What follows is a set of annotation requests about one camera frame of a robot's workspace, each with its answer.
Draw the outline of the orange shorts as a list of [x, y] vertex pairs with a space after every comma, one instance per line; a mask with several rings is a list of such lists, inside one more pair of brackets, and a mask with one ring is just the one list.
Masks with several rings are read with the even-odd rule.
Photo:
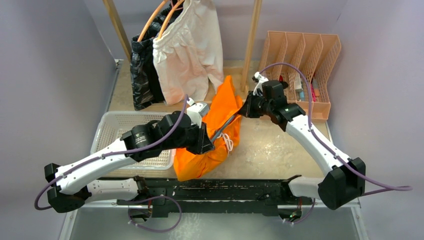
[[204, 176], [234, 152], [241, 139], [242, 116], [238, 111], [242, 105], [243, 100], [236, 94], [233, 78], [230, 75], [226, 76], [217, 89], [208, 114], [202, 118], [214, 149], [196, 155], [186, 149], [178, 148], [173, 163], [178, 181], [184, 182]]

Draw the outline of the white plastic basket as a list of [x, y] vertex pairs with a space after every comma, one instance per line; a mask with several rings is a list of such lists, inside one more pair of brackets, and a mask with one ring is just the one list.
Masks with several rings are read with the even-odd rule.
[[[131, 130], [134, 126], [145, 125], [153, 120], [161, 120], [167, 113], [154, 111], [109, 111], [106, 112], [97, 126], [95, 137], [90, 149], [94, 154], [116, 139], [119, 139], [124, 133]], [[137, 171], [164, 171], [173, 166], [175, 150], [164, 150], [157, 157], [143, 160], [142, 162], [125, 166], [122, 170]]]

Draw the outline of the grey-blue plastic hanger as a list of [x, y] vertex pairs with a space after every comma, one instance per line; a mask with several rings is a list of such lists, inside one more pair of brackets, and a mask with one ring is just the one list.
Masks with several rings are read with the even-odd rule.
[[215, 142], [215, 140], [221, 135], [221, 133], [225, 130], [225, 128], [236, 118], [237, 115], [238, 115], [237, 113], [232, 115], [228, 120], [226, 120], [226, 122], [220, 128], [218, 128], [214, 132], [214, 134], [212, 135], [212, 138], [211, 138], [212, 143]]

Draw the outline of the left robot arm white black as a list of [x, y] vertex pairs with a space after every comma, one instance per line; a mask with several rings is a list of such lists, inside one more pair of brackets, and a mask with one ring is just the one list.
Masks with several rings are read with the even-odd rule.
[[204, 122], [195, 124], [191, 118], [175, 111], [161, 120], [136, 125], [110, 145], [68, 165], [48, 164], [44, 174], [49, 207], [67, 213], [86, 203], [103, 200], [146, 203], [149, 191], [139, 176], [124, 180], [100, 180], [117, 169], [159, 156], [163, 151], [185, 149], [202, 155], [215, 148]]

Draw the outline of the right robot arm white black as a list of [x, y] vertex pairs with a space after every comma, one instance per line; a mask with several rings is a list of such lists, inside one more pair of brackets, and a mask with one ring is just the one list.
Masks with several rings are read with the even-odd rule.
[[288, 204], [300, 197], [321, 200], [336, 210], [365, 193], [366, 164], [340, 152], [312, 124], [306, 112], [296, 103], [289, 103], [283, 84], [277, 80], [262, 83], [262, 94], [247, 94], [238, 114], [246, 118], [269, 116], [271, 121], [293, 137], [314, 159], [324, 174], [322, 178], [295, 176], [287, 180], [280, 196]]

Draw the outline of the pink plastic file organizer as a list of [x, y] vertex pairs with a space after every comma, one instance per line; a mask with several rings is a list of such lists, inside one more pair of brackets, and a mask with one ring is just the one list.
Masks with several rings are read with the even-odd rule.
[[258, 71], [287, 83], [288, 102], [311, 108], [312, 120], [325, 122], [331, 109], [327, 82], [341, 49], [336, 34], [268, 31]]

